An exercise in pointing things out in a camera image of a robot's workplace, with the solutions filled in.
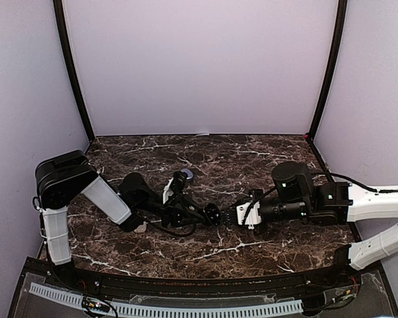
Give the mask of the black earbud charging case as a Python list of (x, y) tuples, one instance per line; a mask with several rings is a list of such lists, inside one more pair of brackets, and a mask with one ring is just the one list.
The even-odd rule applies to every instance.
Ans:
[(209, 203), (203, 208), (204, 213), (204, 224), (205, 225), (213, 225), (218, 226), (221, 221), (221, 214), (218, 207), (213, 204)]

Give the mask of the beige earbud charging case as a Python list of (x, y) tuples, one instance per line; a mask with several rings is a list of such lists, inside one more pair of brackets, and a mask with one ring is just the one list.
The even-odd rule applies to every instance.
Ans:
[(143, 223), (143, 224), (139, 225), (139, 226), (134, 230), (134, 232), (135, 232), (135, 233), (145, 233), (146, 230), (147, 230), (147, 224), (146, 224), (146, 223)]

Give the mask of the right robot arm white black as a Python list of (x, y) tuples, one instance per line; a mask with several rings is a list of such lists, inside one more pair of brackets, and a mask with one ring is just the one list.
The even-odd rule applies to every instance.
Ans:
[[(222, 212), (222, 221), (259, 230), (268, 223), (296, 219), (321, 226), (398, 219), (398, 186), (369, 187), (346, 176), (315, 185), (314, 175), (304, 163), (283, 162), (271, 172), (273, 188), (251, 190)], [(366, 240), (338, 248), (325, 281), (338, 288), (350, 278), (351, 270), (363, 270), (397, 252), (398, 222)]]

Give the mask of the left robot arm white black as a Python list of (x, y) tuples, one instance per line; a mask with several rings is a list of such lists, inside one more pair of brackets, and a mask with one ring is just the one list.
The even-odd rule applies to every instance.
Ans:
[(40, 213), (42, 235), (48, 258), (57, 266), (55, 279), (66, 289), (80, 284), (80, 273), (73, 269), (70, 248), (68, 210), (82, 196), (126, 233), (143, 233), (150, 220), (146, 211), (160, 219), (162, 230), (206, 224), (206, 210), (184, 192), (190, 176), (185, 171), (173, 174), (161, 194), (153, 191), (143, 176), (132, 172), (114, 188), (88, 160), (75, 150), (41, 162), (34, 171), (36, 209)]

